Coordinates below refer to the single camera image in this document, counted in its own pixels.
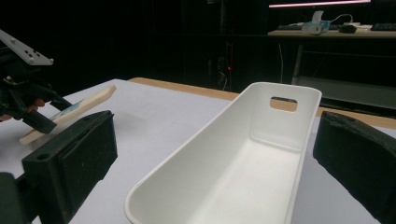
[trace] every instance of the bin handle hole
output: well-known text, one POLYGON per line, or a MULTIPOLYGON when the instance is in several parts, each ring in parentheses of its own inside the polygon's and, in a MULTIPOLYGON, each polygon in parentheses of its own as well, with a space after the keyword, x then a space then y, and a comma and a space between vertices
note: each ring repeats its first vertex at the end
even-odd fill
POLYGON ((270 100, 270 106, 273 109, 294 112, 297 110, 297 101, 293 99, 273 96, 270 100))

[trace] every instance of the white plastic bin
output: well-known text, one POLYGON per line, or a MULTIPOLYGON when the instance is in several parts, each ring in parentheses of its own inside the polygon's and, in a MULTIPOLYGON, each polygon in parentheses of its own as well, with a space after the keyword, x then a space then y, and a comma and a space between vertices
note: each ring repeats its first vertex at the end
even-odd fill
POLYGON ((134 224, 290 223, 321 92, 258 82, 127 195, 134 224), (295 100, 291 112, 274 97, 295 100))

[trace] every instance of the desk leg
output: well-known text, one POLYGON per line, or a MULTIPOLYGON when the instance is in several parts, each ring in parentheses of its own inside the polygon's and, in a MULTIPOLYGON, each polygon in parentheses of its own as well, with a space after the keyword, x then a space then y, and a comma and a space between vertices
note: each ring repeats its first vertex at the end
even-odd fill
POLYGON ((298 83, 298 76, 300 71, 301 58, 303 57, 303 50, 304 50, 304 45, 302 44, 299 45, 297 50, 296 63, 294 65, 294 72, 291 80, 291 85, 297 85, 298 83))

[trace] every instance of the computer mouse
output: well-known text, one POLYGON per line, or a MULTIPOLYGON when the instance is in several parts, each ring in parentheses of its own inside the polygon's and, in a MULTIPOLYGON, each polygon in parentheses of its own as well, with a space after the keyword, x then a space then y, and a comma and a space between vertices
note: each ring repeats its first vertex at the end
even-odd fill
POLYGON ((338 32, 344 34, 355 34, 358 28, 354 25, 342 25, 338 28, 338 32))

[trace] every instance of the white table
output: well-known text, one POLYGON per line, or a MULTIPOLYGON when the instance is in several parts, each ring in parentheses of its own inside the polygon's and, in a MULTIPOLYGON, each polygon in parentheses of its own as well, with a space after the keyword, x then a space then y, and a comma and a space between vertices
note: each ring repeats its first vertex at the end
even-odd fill
MULTIPOLYGON (((119 156, 70 223, 129 223, 123 206, 130 189, 230 103, 228 100, 119 79, 64 98, 75 103, 110 84, 117 87, 113 96, 80 118, 93 112, 110 110, 114 114, 119 156)), ((50 117, 58 111, 46 105, 39 112, 50 117)), ((0 172, 10 172, 15 177, 21 175, 21 160, 74 121, 76 119, 27 146, 20 144, 18 139, 30 130, 29 126, 18 120, 0 123, 0 172)), ((292 223, 379 223, 313 159, 312 148, 318 122, 319 118, 316 118, 292 223)), ((395 130, 378 129, 396 137, 395 130)))

